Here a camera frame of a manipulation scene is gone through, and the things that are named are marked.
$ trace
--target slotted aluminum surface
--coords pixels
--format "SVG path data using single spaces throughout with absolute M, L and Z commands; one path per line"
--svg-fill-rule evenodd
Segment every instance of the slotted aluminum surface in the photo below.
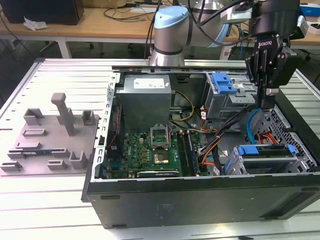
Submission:
M 112 74 L 110 66 L 129 66 L 137 62 L 139 65 L 147 65 L 147 62 L 143 60 L 112 59 L 47 59 L 42 64 L 35 63 L 7 104 L 0 110 L 1 161 L 4 158 L 7 159 L 6 152 L 12 147 L 15 137 L 24 124 L 22 116 L 26 108 L 36 107 L 43 110 L 48 103 L 44 99 L 50 99 L 52 91 L 60 90 L 66 92 L 66 105 L 74 112 L 93 109 L 98 114 L 102 114 L 107 91 L 105 77 Z M 228 62 L 205 61 L 202 63 L 200 60 L 193 60 L 188 61 L 187 65 L 219 68 L 222 65 L 228 65 Z M 243 62 L 232 62 L 232 66 L 238 69 L 245 68 Z M 48 79 L 51 79 L 51 84 L 45 83 Z M 320 111 L 319 108 L 312 108 L 319 104 L 319 100 L 313 93 L 314 89 L 311 90 L 308 82 L 305 83 L 305 81 L 308 80 L 297 72 L 289 85 L 285 87 L 287 96 L 298 111 L 306 109 L 305 107 L 299 108 L 300 101 L 309 104 L 310 109 Z M 298 90 L 298 94 L 292 94 L 292 88 Z M 57 112 L 54 107 L 48 107 L 44 109 L 44 114 L 57 114 Z M 304 112 L 302 115 L 309 124 L 317 123 L 317 115 L 304 115 Z M 0 177 L 1 239 L 37 240 L 43 239 L 44 236 L 47 240 L 67 238 L 77 240 L 227 238 L 236 240 L 239 239 L 238 236 L 248 236 L 255 240 L 318 240 L 320 238 L 320 201 L 313 203 L 288 220 L 105 230 L 91 204 L 81 202 L 84 181 L 83 175 Z

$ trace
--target gray tool stand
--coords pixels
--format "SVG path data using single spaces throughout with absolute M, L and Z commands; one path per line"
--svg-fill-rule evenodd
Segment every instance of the gray tool stand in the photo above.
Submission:
M 60 115 L 43 115 L 38 108 L 24 114 L 24 125 L 0 175 L 81 174 L 91 157 L 99 116 L 91 110 L 73 115 L 66 95 L 54 93 L 51 102 Z

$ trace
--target motherboard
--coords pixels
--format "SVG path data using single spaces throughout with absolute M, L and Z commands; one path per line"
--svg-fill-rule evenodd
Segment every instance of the motherboard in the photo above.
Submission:
M 199 173 L 198 151 L 202 146 L 200 135 L 166 130 L 126 133 L 123 155 L 109 160 L 107 177 L 196 176 Z

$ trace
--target floor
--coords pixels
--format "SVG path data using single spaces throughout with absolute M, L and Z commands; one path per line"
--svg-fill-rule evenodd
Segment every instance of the floor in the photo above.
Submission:
M 23 41 L 25 46 L 35 55 L 41 57 L 40 50 L 44 48 L 43 41 Z M 17 84 L 24 77 L 30 66 L 34 62 L 34 58 L 22 47 L 19 42 L 14 43 L 15 51 L 9 51 L 5 48 L 0 40 L 0 107 L 9 98 Z M 132 51 L 128 51 L 128 44 L 126 43 L 104 43 L 105 53 L 100 56 L 98 43 L 94 43 L 94 49 L 90 49 L 90 44 L 85 42 L 70 42 L 70 50 L 73 58 L 110 58 L 110 59 L 142 59 L 144 57 L 144 45 L 132 44 Z M 311 51 L 311 59 L 306 60 L 306 54 L 300 50 L 295 50 L 298 54 L 304 57 L 304 60 L 298 68 L 311 82 L 314 83 L 316 77 L 320 74 L 320 50 Z M 190 48 L 184 49 L 185 59 L 189 59 Z M 197 47 L 193 59 L 203 60 L 218 60 L 221 53 L 221 47 L 205 48 Z M 251 48 L 237 47 L 231 56 L 231 60 L 243 60 L 244 57 L 252 54 Z M 45 58 L 61 58 L 58 45 L 53 46 L 47 50 L 42 57 Z M 320 89 L 320 77 L 315 85 Z

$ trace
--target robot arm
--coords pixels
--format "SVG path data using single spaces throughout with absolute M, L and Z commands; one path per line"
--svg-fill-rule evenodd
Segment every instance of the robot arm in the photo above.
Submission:
M 300 16 L 300 0 L 243 0 L 223 12 L 221 9 L 230 6 L 230 1 L 203 1 L 198 2 L 192 13 L 183 6 L 157 12 L 150 65 L 183 66 L 184 46 L 215 47 L 209 37 L 221 43 L 229 24 L 250 19 L 249 35 L 257 42 L 253 56 L 245 60 L 249 79 L 258 88 L 257 107 L 273 108 L 279 87 L 288 84 L 301 60 L 289 48 L 290 40 L 304 38 L 308 31 L 305 18 Z M 221 12 L 220 17 L 212 17 L 216 12 Z

